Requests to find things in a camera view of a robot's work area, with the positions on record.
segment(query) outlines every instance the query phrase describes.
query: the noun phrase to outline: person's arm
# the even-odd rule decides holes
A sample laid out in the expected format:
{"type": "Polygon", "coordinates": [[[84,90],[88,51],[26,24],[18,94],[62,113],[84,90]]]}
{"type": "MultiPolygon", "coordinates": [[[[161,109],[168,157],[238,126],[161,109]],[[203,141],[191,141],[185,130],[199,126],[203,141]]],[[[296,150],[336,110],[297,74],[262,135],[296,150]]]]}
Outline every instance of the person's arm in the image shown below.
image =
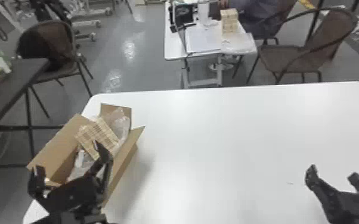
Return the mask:
{"type": "Polygon", "coordinates": [[[247,11],[251,5],[256,3],[258,0],[228,0],[229,8],[236,8],[240,13],[242,11],[247,11]]]}
{"type": "Polygon", "coordinates": [[[221,8],[236,8],[238,12],[246,11],[258,0],[219,0],[221,8]]]}

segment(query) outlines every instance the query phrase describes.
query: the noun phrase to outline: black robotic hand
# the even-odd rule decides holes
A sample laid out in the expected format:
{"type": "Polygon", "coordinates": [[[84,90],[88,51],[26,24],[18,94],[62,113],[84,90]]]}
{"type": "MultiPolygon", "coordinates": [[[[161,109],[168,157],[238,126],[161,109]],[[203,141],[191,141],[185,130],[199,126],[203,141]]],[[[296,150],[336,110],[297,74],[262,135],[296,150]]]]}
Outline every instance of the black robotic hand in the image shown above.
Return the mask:
{"type": "Polygon", "coordinates": [[[306,172],[305,183],[321,202],[331,224],[359,224],[359,174],[348,177],[356,193],[338,191],[317,175],[315,165],[306,172]]]}

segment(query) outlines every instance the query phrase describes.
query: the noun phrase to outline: cardboard box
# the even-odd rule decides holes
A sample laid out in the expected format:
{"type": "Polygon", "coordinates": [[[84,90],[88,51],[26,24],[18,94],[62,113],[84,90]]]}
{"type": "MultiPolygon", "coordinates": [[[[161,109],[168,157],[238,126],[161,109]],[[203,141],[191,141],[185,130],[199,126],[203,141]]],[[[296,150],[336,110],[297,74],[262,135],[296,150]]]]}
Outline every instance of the cardboard box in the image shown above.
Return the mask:
{"type": "MultiPolygon", "coordinates": [[[[102,104],[100,108],[100,116],[111,113],[119,106],[102,104]]],[[[125,116],[131,118],[131,109],[122,107],[125,116]]],[[[55,134],[55,136],[43,147],[36,157],[27,165],[31,170],[36,165],[44,166],[46,177],[50,179],[50,183],[54,185],[63,184],[67,181],[74,167],[76,148],[78,141],[75,139],[79,128],[84,125],[91,124],[92,121],[87,118],[75,114],[64,127],[55,134]]],[[[107,198],[103,202],[103,207],[108,202],[111,194],[118,184],[121,176],[131,161],[137,150],[136,142],[144,130],[144,126],[131,129],[125,143],[122,145],[117,156],[114,158],[112,173],[110,175],[110,183],[107,191],[107,198]]]]}

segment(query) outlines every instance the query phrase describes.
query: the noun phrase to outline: black device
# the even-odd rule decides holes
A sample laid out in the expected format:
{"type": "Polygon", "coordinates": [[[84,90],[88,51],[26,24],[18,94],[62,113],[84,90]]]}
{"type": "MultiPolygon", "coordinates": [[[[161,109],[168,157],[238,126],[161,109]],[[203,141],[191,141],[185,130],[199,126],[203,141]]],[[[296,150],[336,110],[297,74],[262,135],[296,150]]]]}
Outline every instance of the black device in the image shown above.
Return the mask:
{"type": "Polygon", "coordinates": [[[45,185],[45,168],[32,169],[28,193],[49,213],[35,224],[108,224],[101,213],[106,199],[107,185],[113,165],[113,156],[99,142],[94,147],[100,157],[81,177],[59,187],[45,185]],[[96,174],[104,167],[103,178],[96,174]]]}
{"type": "Polygon", "coordinates": [[[193,7],[192,4],[181,4],[181,5],[170,5],[168,8],[169,17],[170,17],[170,29],[172,33],[183,29],[185,27],[195,26],[196,23],[193,23],[193,7]]]}
{"type": "Polygon", "coordinates": [[[359,174],[351,174],[348,180],[356,193],[338,191],[320,179],[315,165],[306,172],[305,183],[321,202],[331,224],[359,224],[359,174]]]}

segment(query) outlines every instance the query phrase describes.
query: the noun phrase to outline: stack of wooden blocks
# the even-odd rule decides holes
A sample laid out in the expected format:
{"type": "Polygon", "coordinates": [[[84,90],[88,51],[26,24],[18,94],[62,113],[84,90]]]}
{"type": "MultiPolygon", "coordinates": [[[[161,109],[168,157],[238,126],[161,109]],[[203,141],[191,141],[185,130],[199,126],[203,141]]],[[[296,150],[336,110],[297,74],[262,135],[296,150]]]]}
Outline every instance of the stack of wooden blocks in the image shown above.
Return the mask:
{"type": "Polygon", "coordinates": [[[238,11],[235,8],[220,10],[222,33],[236,33],[238,30],[238,11]]]}

